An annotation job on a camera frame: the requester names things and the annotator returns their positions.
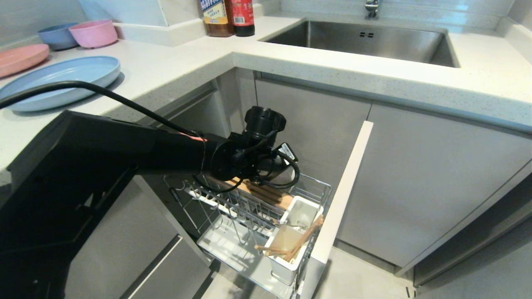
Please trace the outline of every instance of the pink plate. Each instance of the pink plate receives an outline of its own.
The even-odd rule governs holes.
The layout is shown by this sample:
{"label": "pink plate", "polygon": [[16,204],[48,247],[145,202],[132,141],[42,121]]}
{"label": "pink plate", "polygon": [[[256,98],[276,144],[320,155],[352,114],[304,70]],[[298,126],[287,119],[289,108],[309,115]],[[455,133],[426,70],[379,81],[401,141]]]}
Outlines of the pink plate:
{"label": "pink plate", "polygon": [[46,44],[29,45],[0,52],[0,78],[28,69],[48,57]]}

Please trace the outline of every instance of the red bottle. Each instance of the red bottle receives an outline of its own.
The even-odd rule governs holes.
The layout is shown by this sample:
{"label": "red bottle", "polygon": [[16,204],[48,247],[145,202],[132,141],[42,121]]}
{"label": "red bottle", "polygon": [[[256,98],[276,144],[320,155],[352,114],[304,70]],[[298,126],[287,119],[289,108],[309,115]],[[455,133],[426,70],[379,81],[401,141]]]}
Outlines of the red bottle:
{"label": "red bottle", "polygon": [[252,0],[231,0],[233,25],[236,36],[255,34]]}

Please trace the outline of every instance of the kitchen counter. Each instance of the kitchen counter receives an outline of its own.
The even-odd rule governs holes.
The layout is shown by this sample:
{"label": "kitchen counter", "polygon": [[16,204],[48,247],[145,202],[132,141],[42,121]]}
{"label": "kitchen counter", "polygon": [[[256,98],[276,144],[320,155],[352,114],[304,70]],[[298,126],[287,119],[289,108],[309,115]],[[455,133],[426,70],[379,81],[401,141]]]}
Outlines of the kitchen counter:
{"label": "kitchen counter", "polygon": [[[122,82],[114,91],[150,110],[160,109],[238,67],[354,89],[361,96],[380,101],[532,132],[530,64],[496,32],[400,20],[370,21],[377,26],[448,31],[460,68],[258,41],[296,26],[304,16],[311,20],[368,22],[352,16],[278,13],[258,18],[252,37],[203,37],[177,47],[120,40],[100,49],[52,52],[52,59],[38,68],[83,56],[117,57],[122,64]],[[0,87],[19,76],[0,80]],[[93,96],[67,108],[125,121],[143,117],[107,97]],[[10,181],[7,165],[62,110],[0,111],[0,185]]]}

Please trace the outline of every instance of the stainless steel sink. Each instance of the stainless steel sink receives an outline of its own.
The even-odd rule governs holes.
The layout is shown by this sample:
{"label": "stainless steel sink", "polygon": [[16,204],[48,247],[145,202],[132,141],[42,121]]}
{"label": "stainless steel sink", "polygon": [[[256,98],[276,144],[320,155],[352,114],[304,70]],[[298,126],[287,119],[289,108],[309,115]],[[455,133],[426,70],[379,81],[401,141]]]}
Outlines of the stainless steel sink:
{"label": "stainless steel sink", "polygon": [[307,21],[266,42],[457,67],[440,32]]}

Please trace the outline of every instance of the gray cabinet door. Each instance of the gray cabinet door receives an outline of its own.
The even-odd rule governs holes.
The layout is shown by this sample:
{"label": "gray cabinet door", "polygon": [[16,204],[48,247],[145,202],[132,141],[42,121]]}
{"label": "gray cabinet door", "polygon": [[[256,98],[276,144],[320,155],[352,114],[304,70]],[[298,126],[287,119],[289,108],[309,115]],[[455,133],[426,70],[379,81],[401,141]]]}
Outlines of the gray cabinet door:
{"label": "gray cabinet door", "polygon": [[331,184],[334,194],[370,102],[270,80],[255,84],[259,106],[286,117],[276,146],[287,142],[300,160],[301,172]]}
{"label": "gray cabinet door", "polygon": [[400,267],[472,221],[532,159],[530,139],[454,119],[374,104],[368,120],[375,125],[337,237]]}

